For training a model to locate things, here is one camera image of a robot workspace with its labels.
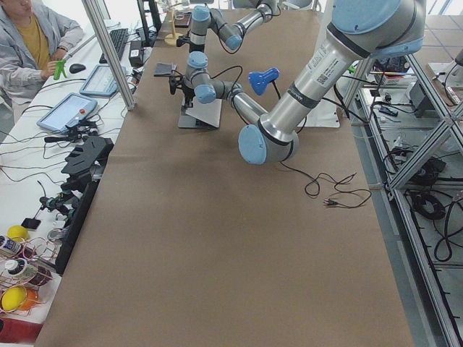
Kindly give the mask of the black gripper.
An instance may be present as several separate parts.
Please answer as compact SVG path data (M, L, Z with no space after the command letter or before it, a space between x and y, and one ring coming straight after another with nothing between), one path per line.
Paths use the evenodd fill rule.
M188 87L186 85L182 86L182 91L184 93L184 109L190 109L193 108L193 99L195 97L195 91L193 88Z
M190 40L190 48L189 48L190 53L195 52L195 51L199 51L203 53L204 50L205 50L205 42L196 43L193 40Z

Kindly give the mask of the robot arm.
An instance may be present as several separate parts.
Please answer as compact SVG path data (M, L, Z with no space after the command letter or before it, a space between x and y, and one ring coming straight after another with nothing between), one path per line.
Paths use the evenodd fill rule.
M297 126L354 61L415 53L424 40L425 1L335 1L326 39L267 111L238 82L209 75L204 45L212 30L236 50L246 33L269 22L278 8L276 1L258 1L252 13L229 25L217 9L196 6L187 36L190 53L182 80L186 103L227 100L248 123L239 133L238 147L243 159L254 165L282 162L296 153L300 143Z
M234 53L240 49L246 34L280 14L277 1L256 1L255 9L251 13L234 24L229 24L218 9L197 5L192 11L191 27L186 36L189 52L203 53L207 33L212 30L228 52Z

